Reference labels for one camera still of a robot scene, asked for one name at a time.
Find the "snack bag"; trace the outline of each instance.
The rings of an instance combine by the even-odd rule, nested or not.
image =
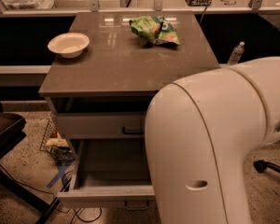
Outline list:
[[[175,43],[179,45],[177,33],[164,17],[139,17],[130,20],[132,32],[154,45]]]

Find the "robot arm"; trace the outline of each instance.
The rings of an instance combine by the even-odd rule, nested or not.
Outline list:
[[[179,79],[151,102],[147,159],[162,224],[250,224],[246,154],[280,139],[280,58]]]

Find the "black chair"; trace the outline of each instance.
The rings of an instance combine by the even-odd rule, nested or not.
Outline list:
[[[280,166],[269,162],[269,161],[264,161],[264,160],[259,160],[259,161],[255,161],[254,162],[254,168],[259,172],[259,173],[264,173],[264,171],[267,168],[270,168],[274,171],[276,171],[277,173],[280,174]]]
[[[25,124],[26,120],[24,117],[15,113],[4,113],[0,103],[0,160],[26,136],[22,131]],[[20,185],[13,177],[6,175],[1,169],[0,184],[25,200],[42,214],[37,223],[45,223],[60,202],[57,198],[51,204],[44,202]]]

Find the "open drawer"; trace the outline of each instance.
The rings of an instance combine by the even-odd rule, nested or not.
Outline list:
[[[81,140],[70,189],[57,196],[69,208],[154,206],[144,140]]]

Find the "white bowl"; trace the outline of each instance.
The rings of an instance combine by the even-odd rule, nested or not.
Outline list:
[[[90,40],[84,34],[67,33],[58,35],[50,40],[48,48],[64,58],[75,58],[83,52],[89,43]]]

